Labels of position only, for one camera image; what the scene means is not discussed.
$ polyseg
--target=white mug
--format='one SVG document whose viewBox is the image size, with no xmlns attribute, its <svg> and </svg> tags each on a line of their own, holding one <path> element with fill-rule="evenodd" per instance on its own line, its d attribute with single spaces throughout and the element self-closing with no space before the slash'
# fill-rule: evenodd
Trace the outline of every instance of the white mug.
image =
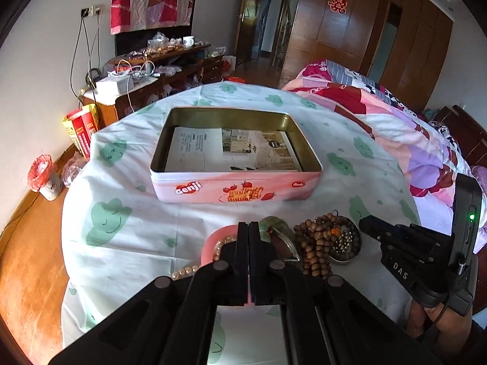
<svg viewBox="0 0 487 365">
<path fill-rule="evenodd" d="M 194 35 L 189 35 L 187 37 L 183 37 L 183 44 L 185 47 L 192 47 L 194 45 Z"/>
</svg>

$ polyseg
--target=wooden wardrobe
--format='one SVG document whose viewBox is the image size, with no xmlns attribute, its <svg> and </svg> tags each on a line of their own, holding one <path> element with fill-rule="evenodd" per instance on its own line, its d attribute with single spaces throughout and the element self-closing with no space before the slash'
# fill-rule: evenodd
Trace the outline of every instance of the wooden wardrobe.
<svg viewBox="0 0 487 365">
<path fill-rule="evenodd" d="M 321 59 L 367 76 L 393 4 L 402 13 L 378 82 L 412 110 L 423 110 L 443 67 L 451 19 L 429 0 L 339 2 L 346 6 L 337 12 L 333 0 L 299 0 L 280 85 Z"/>
</svg>

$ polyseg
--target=bed headboard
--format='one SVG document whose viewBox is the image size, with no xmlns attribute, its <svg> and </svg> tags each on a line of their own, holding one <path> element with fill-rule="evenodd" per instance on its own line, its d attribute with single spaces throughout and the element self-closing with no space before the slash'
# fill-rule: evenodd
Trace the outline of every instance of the bed headboard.
<svg viewBox="0 0 487 365">
<path fill-rule="evenodd" d="M 487 131 L 459 106 L 443 107 L 434 120 L 443 122 L 470 166 L 487 168 Z"/>
</svg>

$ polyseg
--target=strawberry illustration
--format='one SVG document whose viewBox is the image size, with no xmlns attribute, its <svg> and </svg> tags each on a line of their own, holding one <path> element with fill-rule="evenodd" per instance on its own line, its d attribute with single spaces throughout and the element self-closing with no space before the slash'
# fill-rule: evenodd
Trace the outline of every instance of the strawberry illustration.
<svg viewBox="0 0 487 365">
<path fill-rule="evenodd" d="M 261 197 L 261 200 L 271 200 L 274 197 L 274 195 L 276 194 L 271 192 L 266 193 L 264 196 Z"/>
</svg>

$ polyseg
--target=electrical outlet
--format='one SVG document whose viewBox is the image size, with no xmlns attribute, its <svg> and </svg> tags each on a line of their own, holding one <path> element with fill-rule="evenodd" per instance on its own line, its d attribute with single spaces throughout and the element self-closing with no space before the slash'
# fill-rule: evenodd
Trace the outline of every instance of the electrical outlet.
<svg viewBox="0 0 487 365">
<path fill-rule="evenodd" d="M 83 8 L 81 10 L 81 17 L 86 18 L 87 16 L 97 16 L 101 14 L 101 5 L 92 5 L 89 8 Z"/>
</svg>

